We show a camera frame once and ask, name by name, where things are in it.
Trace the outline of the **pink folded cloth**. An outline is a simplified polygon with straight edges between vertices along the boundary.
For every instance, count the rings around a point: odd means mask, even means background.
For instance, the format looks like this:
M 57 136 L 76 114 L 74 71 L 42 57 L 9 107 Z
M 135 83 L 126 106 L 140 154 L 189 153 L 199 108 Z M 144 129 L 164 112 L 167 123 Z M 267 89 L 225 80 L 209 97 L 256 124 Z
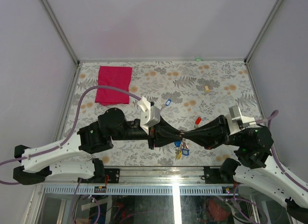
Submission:
M 98 85 L 111 86 L 128 92 L 131 76 L 131 67 L 100 66 Z M 129 104 L 129 96 L 110 89 L 98 89 L 96 92 L 95 102 L 103 106 Z

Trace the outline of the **metal front rail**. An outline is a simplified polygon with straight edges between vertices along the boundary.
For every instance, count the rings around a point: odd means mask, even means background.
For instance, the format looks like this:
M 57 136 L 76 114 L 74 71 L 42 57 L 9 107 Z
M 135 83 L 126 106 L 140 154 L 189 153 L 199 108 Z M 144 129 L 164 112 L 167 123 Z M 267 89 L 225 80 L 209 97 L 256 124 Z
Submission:
M 121 167 L 106 184 L 54 181 L 41 185 L 41 191 L 59 195 L 231 195 L 234 183 L 218 175 L 218 167 Z

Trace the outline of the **loose red tag key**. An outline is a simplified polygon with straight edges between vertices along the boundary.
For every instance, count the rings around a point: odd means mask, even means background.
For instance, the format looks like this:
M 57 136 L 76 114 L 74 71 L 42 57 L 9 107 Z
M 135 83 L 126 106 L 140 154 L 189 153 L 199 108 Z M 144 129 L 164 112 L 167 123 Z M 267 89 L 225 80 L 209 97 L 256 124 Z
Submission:
M 202 121 L 201 117 L 198 117 L 194 123 L 194 128 L 197 129 L 199 127 L 200 122 Z

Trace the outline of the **grey keyring with yellow handle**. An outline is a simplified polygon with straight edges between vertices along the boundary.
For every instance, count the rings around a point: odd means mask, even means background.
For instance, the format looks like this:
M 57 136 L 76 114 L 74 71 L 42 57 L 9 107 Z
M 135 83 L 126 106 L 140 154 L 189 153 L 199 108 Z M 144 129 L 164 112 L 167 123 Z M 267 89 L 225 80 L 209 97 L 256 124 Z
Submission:
M 188 145 L 186 144 L 186 142 L 184 141 L 184 138 L 183 137 L 181 137 L 181 145 L 180 145 L 180 147 L 176 147 L 176 150 L 175 150 L 175 152 L 177 151 L 177 150 L 182 150 L 183 148 L 187 148 L 187 149 L 189 149 L 188 148 Z

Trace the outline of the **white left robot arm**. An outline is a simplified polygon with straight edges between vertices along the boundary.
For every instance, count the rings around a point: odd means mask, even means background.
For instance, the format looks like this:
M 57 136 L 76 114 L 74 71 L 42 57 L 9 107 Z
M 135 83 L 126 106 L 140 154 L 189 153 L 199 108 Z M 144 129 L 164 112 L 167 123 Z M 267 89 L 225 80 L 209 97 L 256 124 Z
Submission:
M 163 118 L 142 127 L 141 120 L 126 120 L 122 110 L 110 108 L 98 120 L 72 134 L 65 144 L 54 142 L 29 148 L 18 145 L 14 157 L 21 163 L 14 168 L 13 178 L 22 185 L 39 184 L 45 180 L 77 180 L 82 183 L 108 181 L 103 161 L 93 158 L 77 163 L 68 158 L 92 155 L 113 148 L 113 141 L 146 140 L 150 149 L 181 140 L 181 132 Z

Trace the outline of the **blue tag key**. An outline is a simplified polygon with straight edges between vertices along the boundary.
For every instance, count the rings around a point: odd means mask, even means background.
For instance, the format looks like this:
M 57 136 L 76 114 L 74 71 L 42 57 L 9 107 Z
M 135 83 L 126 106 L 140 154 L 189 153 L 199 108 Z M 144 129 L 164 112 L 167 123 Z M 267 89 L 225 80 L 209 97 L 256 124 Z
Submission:
M 162 111 L 164 108 L 168 107 L 172 101 L 170 99 L 167 99 L 164 103 L 162 103 L 160 110 Z
M 175 147 L 180 147 L 181 141 L 176 141 L 176 142 L 174 142 L 174 145 L 175 145 Z
M 189 149 L 183 148 L 181 151 L 182 151 L 182 155 L 183 155 L 183 156 L 189 156 L 189 153 L 190 153 L 190 150 L 189 150 Z

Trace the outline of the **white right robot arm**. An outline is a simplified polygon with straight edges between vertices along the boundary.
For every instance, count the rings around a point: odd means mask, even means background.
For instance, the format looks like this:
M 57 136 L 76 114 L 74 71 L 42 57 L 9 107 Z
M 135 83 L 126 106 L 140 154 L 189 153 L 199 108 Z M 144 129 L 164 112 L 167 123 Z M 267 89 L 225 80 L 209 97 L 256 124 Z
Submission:
M 252 187 L 285 207 L 294 219 L 308 222 L 308 184 L 283 166 L 272 150 L 273 139 L 261 120 L 243 115 L 219 116 L 181 137 L 204 148 L 233 145 L 236 159 L 227 158 L 219 168 L 225 183 L 238 182 Z

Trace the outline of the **aluminium enclosure frame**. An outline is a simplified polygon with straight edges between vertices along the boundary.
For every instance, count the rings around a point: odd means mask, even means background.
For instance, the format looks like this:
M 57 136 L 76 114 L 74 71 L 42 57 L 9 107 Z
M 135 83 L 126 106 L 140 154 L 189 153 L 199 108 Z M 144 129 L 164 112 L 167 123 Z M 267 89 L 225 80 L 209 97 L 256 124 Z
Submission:
M 243 116 L 259 120 L 259 104 L 244 61 L 195 61 L 171 59 L 144 59 L 138 61 L 108 61 L 107 66 L 129 66 L 132 78 L 129 90 L 153 102 L 159 109 L 167 99 L 172 103 L 160 111 L 161 117 L 182 132 L 195 130 L 194 123 L 202 118 L 199 127 L 220 115 L 227 115 L 229 107 L 237 105 Z M 71 103 L 64 137 L 58 141 L 65 144 L 73 133 L 98 120 L 110 108 L 123 111 L 126 120 L 140 119 L 141 109 L 131 99 L 129 105 L 102 106 L 94 104 L 95 91 L 89 87 L 98 83 L 100 63 L 85 61 L 75 97 Z M 110 167 L 218 167 L 225 159 L 236 159 L 233 145 L 221 145 L 215 149 L 204 147 L 184 138 L 190 150 L 189 156 L 175 160 L 176 147 L 170 143 L 164 147 L 149 149 L 146 140 L 113 141 L 113 148 L 92 155 L 68 158 L 83 163 L 93 158 Z

